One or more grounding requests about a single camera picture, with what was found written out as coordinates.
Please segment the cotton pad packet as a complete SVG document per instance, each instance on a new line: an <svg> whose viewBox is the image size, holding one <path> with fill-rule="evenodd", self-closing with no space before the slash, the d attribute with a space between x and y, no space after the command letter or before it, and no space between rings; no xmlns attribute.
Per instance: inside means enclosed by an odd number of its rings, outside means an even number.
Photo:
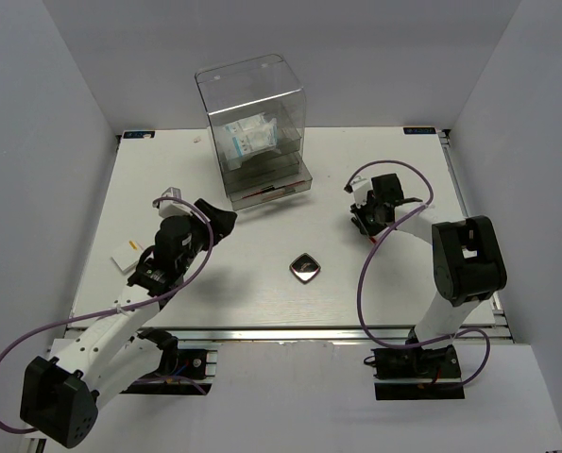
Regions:
<svg viewBox="0 0 562 453"><path fill-rule="evenodd" d="M221 136L221 148L227 160L231 163L239 163L256 154L272 150L277 142L272 143L263 134L239 133L236 135L224 133Z"/></svg>
<svg viewBox="0 0 562 453"><path fill-rule="evenodd" d="M258 113L222 126L222 129L232 135L239 133L263 134L269 141L277 141L277 119L266 118L263 113Z"/></svg>

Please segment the black square compact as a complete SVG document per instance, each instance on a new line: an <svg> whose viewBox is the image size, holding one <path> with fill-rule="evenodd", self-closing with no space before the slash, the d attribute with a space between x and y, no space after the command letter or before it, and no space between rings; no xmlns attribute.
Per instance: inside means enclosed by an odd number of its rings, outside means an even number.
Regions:
<svg viewBox="0 0 562 453"><path fill-rule="evenodd" d="M308 253L303 253L289 265L291 274L302 284L312 281L321 270L320 264Z"/></svg>

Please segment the clear acrylic drawer organizer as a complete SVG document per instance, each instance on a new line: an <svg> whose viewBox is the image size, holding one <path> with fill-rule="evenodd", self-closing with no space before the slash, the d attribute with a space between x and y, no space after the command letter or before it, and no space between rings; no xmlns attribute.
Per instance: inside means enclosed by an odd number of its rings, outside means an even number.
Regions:
<svg viewBox="0 0 562 453"><path fill-rule="evenodd" d="M283 56L203 69L195 81L234 210L311 189L303 161L306 95Z"/></svg>

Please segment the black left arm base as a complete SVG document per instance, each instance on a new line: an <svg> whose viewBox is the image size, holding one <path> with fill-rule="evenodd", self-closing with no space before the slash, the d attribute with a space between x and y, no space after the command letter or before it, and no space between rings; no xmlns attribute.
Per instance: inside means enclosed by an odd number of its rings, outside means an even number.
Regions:
<svg viewBox="0 0 562 453"><path fill-rule="evenodd" d="M190 345L171 332L150 327L131 338L154 346L157 367L136 379L123 394L207 395L213 386L218 351Z"/></svg>

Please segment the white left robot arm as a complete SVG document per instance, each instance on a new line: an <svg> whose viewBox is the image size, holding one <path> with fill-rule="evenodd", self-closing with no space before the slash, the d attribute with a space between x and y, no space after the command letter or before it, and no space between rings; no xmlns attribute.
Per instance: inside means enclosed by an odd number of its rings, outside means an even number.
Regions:
<svg viewBox="0 0 562 453"><path fill-rule="evenodd" d="M145 323L184 286L197 255L210 254L237 220L236 212L203 199L187 205L164 195L153 205L162 222L114 300L113 313L98 316L52 358L38 357L26 368L21 418L66 448L79 445L99 411L135 382L179 376L177 338Z"/></svg>

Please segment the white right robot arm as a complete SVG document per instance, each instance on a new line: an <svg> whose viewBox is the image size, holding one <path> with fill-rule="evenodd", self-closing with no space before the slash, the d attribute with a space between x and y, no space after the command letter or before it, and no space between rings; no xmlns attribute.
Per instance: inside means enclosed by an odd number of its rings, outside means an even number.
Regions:
<svg viewBox="0 0 562 453"><path fill-rule="evenodd" d="M425 199L407 198L396 174L365 179L354 176L345 186L353 195L352 222L374 240L359 275L357 316L375 344L406 350L404 362L414 375L429 375L439 364L436 350L452 344L468 316L506 286L507 272L494 226L486 216L448 216L434 205L429 181ZM409 342L389 344L376 338L363 311L366 271L381 245L394 232L409 234L432 248L435 293L431 305L412 328Z"/></svg>

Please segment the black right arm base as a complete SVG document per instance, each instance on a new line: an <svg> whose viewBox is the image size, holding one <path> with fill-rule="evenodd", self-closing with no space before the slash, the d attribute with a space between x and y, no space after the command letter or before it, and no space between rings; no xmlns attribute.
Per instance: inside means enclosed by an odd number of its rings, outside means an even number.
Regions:
<svg viewBox="0 0 562 453"><path fill-rule="evenodd" d="M455 348L372 349L363 360L373 369L378 401L461 400L465 398Z"/></svg>

